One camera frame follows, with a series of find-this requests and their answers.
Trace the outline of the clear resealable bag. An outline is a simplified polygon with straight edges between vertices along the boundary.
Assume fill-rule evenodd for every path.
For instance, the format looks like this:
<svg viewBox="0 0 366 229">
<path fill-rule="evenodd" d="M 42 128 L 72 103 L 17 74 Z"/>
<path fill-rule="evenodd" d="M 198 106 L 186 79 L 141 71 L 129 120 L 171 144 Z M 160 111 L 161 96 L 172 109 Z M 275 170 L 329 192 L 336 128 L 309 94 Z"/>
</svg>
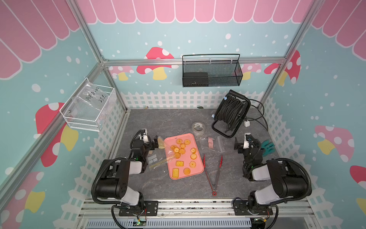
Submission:
<svg viewBox="0 0 366 229">
<path fill-rule="evenodd" d="M 175 152 L 173 145 L 174 143 L 167 143 L 161 136 L 157 137 L 156 140 L 158 148 L 150 150 L 148 153 L 148 166 L 150 171 L 157 169 L 160 166 L 165 166 L 168 162 L 175 159 Z"/>
</svg>

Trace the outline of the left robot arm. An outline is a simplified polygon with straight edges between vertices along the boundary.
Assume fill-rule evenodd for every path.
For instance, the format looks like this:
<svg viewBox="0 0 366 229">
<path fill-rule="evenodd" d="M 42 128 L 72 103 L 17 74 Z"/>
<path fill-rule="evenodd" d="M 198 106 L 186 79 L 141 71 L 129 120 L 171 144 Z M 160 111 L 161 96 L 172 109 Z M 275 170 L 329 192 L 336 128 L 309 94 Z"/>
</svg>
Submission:
<svg viewBox="0 0 366 229">
<path fill-rule="evenodd" d="M 143 174 L 148 166 L 148 153 L 159 147 L 157 137 L 150 138 L 140 129 L 130 142 L 128 158 L 105 159 L 91 186 L 91 197 L 97 204 L 113 204 L 138 215 L 145 211 L 143 194 L 128 186 L 129 176 Z"/>
</svg>

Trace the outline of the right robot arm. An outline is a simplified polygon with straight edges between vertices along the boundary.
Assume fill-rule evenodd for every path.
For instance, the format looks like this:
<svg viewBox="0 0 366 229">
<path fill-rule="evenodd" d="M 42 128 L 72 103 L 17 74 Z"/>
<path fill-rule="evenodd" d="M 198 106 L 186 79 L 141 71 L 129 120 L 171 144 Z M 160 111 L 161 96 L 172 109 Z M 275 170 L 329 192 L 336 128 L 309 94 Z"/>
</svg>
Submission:
<svg viewBox="0 0 366 229">
<path fill-rule="evenodd" d="M 235 140 L 234 149 L 244 156 L 243 177 L 249 181 L 270 181 L 261 190 L 250 192 L 247 200 L 236 198 L 236 215 L 272 214 L 272 206 L 302 200 L 312 194 L 311 177 L 298 162 L 289 158 L 275 158 L 263 162 L 265 149 L 250 133 L 243 143 Z"/>
</svg>

